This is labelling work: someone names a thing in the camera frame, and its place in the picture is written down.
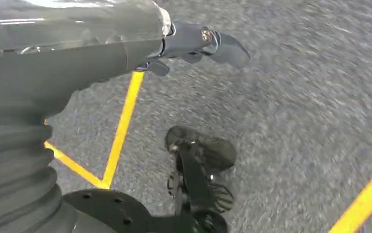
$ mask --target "yellow tape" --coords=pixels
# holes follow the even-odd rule
[[[106,171],[104,172],[103,176],[103,183],[108,187],[112,185],[114,173],[117,168],[117,162],[126,138],[127,129],[129,128],[131,115],[136,105],[137,96],[139,94],[140,87],[142,86],[144,75],[144,72],[134,71],[131,77],[129,89],[126,95],[126,101],[123,106],[112,149],[110,151],[109,160],[107,162]]]
[[[330,233],[353,233],[357,231],[372,214],[372,180],[361,191],[355,201],[344,212],[330,230]]]
[[[88,182],[92,183],[97,188],[107,188],[107,185],[104,185],[104,183],[97,178],[95,175],[84,169],[82,166],[80,166],[78,163],[74,162],[72,159],[70,159],[67,155],[65,155],[63,152],[55,148],[53,145],[51,145],[49,142],[45,143],[46,148],[52,149],[54,152],[54,157],[58,159],[60,162],[62,162],[64,165],[69,167],[71,170],[75,171],[77,174],[81,175],[83,178],[85,178]]]

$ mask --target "floor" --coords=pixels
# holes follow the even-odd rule
[[[186,125],[231,140],[224,174],[237,203],[232,233],[328,232],[372,178],[372,0],[161,0],[250,51],[237,70],[209,59],[147,73],[112,188],[156,215],[173,211],[166,131]],[[73,95],[48,119],[51,143],[103,176],[130,75]],[[93,187],[58,161],[63,192]],[[372,217],[360,229],[372,233]]]

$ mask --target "bolt hole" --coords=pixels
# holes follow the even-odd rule
[[[83,194],[83,199],[90,199],[92,197],[92,194],[90,193],[86,193],[86,194]]]
[[[130,225],[133,221],[131,220],[131,218],[127,217],[123,220],[123,224],[124,225]]]

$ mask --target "black metal frame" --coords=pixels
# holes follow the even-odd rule
[[[151,216],[138,200],[113,190],[77,191],[65,195],[64,200],[119,233],[227,233],[207,171],[199,161],[199,142],[180,142],[171,152],[181,177],[173,216]]]

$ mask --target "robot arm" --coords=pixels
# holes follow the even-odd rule
[[[184,43],[185,34],[196,37]],[[44,120],[74,91],[148,62],[223,62],[216,55],[225,38],[176,27],[151,0],[0,0],[0,232],[115,232],[62,201]]]

